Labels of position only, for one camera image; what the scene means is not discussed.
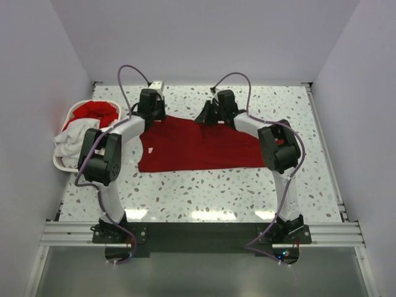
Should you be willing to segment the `dark red t-shirt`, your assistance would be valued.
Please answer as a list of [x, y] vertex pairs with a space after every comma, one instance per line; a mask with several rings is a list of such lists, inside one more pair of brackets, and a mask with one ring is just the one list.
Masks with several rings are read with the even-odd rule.
[[264, 168], [259, 140], [225, 124], [199, 124], [168, 116], [140, 135], [143, 173]]

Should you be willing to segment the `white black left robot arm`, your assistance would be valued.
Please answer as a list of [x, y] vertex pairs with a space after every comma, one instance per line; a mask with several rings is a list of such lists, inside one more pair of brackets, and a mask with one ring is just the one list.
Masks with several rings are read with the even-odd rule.
[[128, 236], [126, 213], [121, 205], [116, 180], [121, 172], [123, 145], [147, 132], [155, 121], [165, 119], [163, 82], [154, 81], [140, 92], [137, 110], [130, 111], [121, 121], [104, 129], [90, 128], [85, 132], [78, 161], [77, 187], [80, 176], [85, 186], [98, 195], [100, 223], [109, 224], [106, 235], [115, 243]]

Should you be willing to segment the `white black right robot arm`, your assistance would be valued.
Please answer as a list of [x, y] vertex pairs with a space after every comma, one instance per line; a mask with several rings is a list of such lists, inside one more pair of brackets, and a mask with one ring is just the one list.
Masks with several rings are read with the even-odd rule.
[[304, 225], [299, 207], [295, 173], [301, 157], [300, 146], [286, 120], [269, 124], [254, 119], [241, 110], [231, 90], [210, 89], [213, 98], [207, 100], [196, 118], [198, 123], [223, 122], [235, 131], [243, 132], [259, 140], [262, 158], [272, 172], [277, 193], [276, 237], [290, 243]]

